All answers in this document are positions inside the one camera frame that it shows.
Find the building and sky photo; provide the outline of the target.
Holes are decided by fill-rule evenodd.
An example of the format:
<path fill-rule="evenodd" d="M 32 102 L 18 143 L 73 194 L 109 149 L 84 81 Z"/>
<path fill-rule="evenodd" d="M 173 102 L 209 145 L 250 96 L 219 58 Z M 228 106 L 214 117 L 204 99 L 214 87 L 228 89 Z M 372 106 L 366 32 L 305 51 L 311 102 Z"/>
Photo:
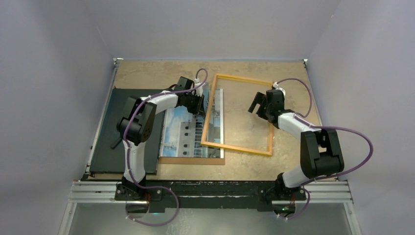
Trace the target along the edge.
<path fill-rule="evenodd" d="M 214 93 L 211 115 L 207 122 L 206 140 L 224 143 L 223 90 Z M 179 106 L 165 111 L 160 154 L 162 157 L 224 159 L 221 148 L 201 145 L 205 117 L 189 113 Z"/>

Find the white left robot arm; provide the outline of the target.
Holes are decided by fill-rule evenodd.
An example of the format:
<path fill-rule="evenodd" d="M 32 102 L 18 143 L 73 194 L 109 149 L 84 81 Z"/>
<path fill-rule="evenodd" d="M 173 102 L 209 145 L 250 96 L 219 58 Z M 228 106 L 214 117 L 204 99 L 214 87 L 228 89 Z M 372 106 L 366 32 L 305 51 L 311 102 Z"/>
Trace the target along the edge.
<path fill-rule="evenodd" d="M 203 116 L 205 83 L 205 79 L 180 77 L 172 88 L 141 98 L 128 98 L 117 130 L 125 149 L 125 171 L 121 184 L 133 200 L 140 200 L 146 194 L 147 186 L 142 183 L 146 176 L 144 153 L 155 116 L 176 107 L 185 107 L 189 113 Z"/>

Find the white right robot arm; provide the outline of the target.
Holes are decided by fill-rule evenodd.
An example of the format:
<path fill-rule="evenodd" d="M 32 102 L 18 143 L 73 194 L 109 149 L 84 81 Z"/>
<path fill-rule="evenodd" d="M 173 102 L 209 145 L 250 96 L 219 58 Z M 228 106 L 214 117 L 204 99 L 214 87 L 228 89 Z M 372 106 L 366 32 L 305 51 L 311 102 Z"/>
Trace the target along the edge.
<path fill-rule="evenodd" d="M 274 191 L 280 199 L 287 199 L 309 180 L 343 171 L 345 164 L 336 130 L 312 127 L 293 110 L 285 108 L 282 90 L 257 92 L 248 111 L 271 123 L 275 128 L 291 134 L 300 142 L 300 163 L 281 173 Z"/>

